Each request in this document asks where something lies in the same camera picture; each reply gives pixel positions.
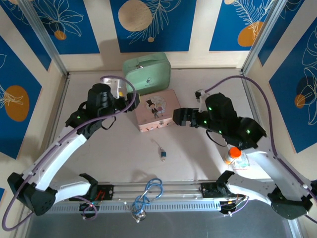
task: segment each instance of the small connector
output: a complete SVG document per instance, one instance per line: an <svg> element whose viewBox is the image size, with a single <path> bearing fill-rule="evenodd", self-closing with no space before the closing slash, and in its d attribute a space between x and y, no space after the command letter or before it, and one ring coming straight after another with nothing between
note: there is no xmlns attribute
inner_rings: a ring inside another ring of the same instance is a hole
<svg viewBox="0 0 317 238"><path fill-rule="evenodd" d="M163 148L161 147L160 148L160 158L163 162L165 162L165 159L166 159L166 151L163 150Z"/></svg>

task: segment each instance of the floral wall print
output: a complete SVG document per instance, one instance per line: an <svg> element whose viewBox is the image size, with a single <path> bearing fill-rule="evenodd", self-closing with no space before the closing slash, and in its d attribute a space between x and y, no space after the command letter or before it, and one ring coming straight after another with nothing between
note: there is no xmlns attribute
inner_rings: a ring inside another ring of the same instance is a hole
<svg viewBox="0 0 317 238"><path fill-rule="evenodd" d="M14 0L6 2L9 17L28 25ZM51 36L58 52L63 54L97 54L99 48L83 0L32 0L33 8Z"/></svg>
<svg viewBox="0 0 317 238"><path fill-rule="evenodd" d="M43 67L48 70L52 60L49 54L44 49L42 43L36 36L29 22L23 15L21 9L17 5L16 0L0 0L0 6L3 8L3 10L6 12L12 23L18 29L24 40L30 46Z"/></svg>
<svg viewBox="0 0 317 238"><path fill-rule="evenodd" d="M267 37L266 42L262 46L258 57L262 65L265 64L268 57L271 55L275 46L281 39L282 35L286 31L287 27L293 20L299 8L302 6L305 0L288 0L281 12L279 18L277 19L275 25L273 26L270 34Z"/></svg>
<svg viewBox="0 0 317 238"><path fill-rule="evenodd" d="M210 51L251 48L274 0L223 0Z"/></svg>
<svg viewBox="0 0 317 238"><path fill-rule="evenodd" d="M317 18L269 81L296 152L317 142Z"/></svg>
<svg viewBox="0 0 317 238"><path fill-rule="evenodd" d="M110 0L120 51L188 51L196 0Z"/></svg>
<svg viewBox="0 0 317 238"><path fill-rule="evenodd" d="M41 88L0 37L0 152L17 158Z"/></svg>

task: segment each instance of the orange bottle cap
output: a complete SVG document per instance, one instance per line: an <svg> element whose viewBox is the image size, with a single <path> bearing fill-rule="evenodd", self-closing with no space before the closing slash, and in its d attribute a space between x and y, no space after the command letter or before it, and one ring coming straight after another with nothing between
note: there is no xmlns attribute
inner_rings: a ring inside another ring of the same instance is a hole
<svg viewBox="0 0 317 238"><path fill-rule="evenodd" d="M229 150L229 156L233 159L237 159L242 155L241 150L239 150L237 147L231 147Z"/></svg>

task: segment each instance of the mint green lunch box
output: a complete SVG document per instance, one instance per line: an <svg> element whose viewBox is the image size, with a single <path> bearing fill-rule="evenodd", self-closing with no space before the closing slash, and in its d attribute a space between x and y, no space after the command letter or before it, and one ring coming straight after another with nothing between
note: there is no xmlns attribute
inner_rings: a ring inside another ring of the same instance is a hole
<svg viewBox="0 0 317 238"><path fill-rule="evenodd" d="M158 92L169 86L171 66L164 52L129 59L123 73L140 95Z"/></svg>

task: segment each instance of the white wall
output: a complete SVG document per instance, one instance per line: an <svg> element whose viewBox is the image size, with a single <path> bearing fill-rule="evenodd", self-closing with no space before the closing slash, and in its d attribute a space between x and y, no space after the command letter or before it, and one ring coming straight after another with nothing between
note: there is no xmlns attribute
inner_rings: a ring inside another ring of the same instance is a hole
<svg viewBox="0 0 317 238"><path fill-rule="evenodd" d="M167 52L172 68L241 67L248 51L209 52L223 0L197 0L189 52ZM109 0L84 0L100 54L61 55L69 71L121 70L122 63L149 53L120 53Z"/></svg>
<svg viewBox="0 0 317 238"><path fill-rule="evenodd" d="M43 150L48 137L47 127L50 123L49 118L56 93L63 83L61 74L54 63L51 63L48 71L44 69L1 7L0 22L0 35L42 86L42 91L33 111L18 158L15 160L0 153L0 187L6 190L0 204L0 219L2 220L4 211L13 196L6 180L12 172L23 172L37 159ZM12 227L16 224L20 208L21 203L16 202L11 210L7 226ZM1 238L8 238L10 235L13 235L13 233L0 229Z"/></svg>
<svg viewBox="0 0 317 238"><path fill-rule="evenodd" d="M256 60L250 72L247 74L248 77L255 80L263 88L268 97L272 109L273 131L277 149L300 173L310 180L317 179L317 144L314 144L296 154L282 118L282 114L278 108L268 82L317 17L316 9L316 0L305 0L264 66L262 67L260 61ZM264 123L266 131L268 131L268 116L265 102L255 87L253 87L253 93L260 112L261 120ZM309 215L314 219L317 219L317 204L314 202L313 204L313 208L309 212ZM317 225L305 217L301 218L301 221L304 223L309 237L316 237Z"/></svg>

